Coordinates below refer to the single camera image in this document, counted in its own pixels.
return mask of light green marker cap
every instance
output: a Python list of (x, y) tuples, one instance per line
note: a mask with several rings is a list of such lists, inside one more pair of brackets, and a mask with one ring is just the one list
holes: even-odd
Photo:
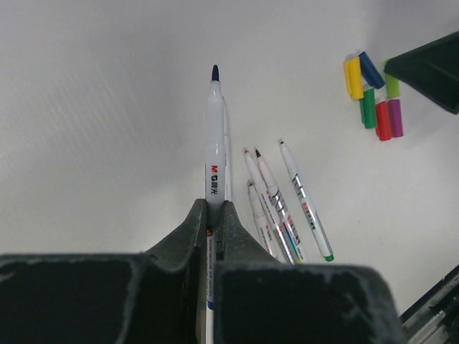
[(391, 75), (386, 74), (386, 73), (384, 73), (384, 77), (386, 79), (387, 97), (389, 99), (392, 99), (392, 98), (395, 98), (395, 97), (399, 97), (400, 96), (400, 83), (399, 83), (399, 80), (394, 78)]

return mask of black marker tip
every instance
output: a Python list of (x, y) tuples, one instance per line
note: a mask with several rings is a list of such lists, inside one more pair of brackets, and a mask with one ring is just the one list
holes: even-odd
[(216, 64), (214, 64), (214, 68), (212, 69), (212, 81), (220, 81), (218, 75), (218, 66)]

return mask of blue marker cap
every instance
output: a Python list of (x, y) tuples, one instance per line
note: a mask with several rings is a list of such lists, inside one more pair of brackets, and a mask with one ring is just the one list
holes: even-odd
[(359, 55), (359, 58), (361, 74), (363, 75), (366, 82), (368, 82), (370, 86), (375, 87), (377, 89), (383, 87), (385, 85), (384, 79), (378, 73), (376, 67), (374, 66), (373, 62), (370, 60), (366, 52), (362, 52)]

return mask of yellow marker cap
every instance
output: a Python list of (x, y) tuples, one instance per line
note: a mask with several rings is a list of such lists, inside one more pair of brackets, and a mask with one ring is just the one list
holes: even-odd
[(361, 83), (360, 59), (355, 57), (344, 64), (346, 72), (347, 92), (354, 100), (364, 97), (364, 88)]

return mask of white surface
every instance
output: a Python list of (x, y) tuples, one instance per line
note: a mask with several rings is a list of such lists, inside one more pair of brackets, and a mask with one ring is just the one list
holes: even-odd
[(0, 11), (0, 252), (132, 252), (204, 196), (212, 65), (230, 111), (234, 202), (255, 230), (243, 146), (270, 164), (322, 262), (277, 139), (336, 263), (368, 264), (399, 311), (459, 257), (459, 119), (402, 87), (404, 138), (363, 129), (346, 55), (374, 61), (459, 29), (457, 2), (7, 1)]

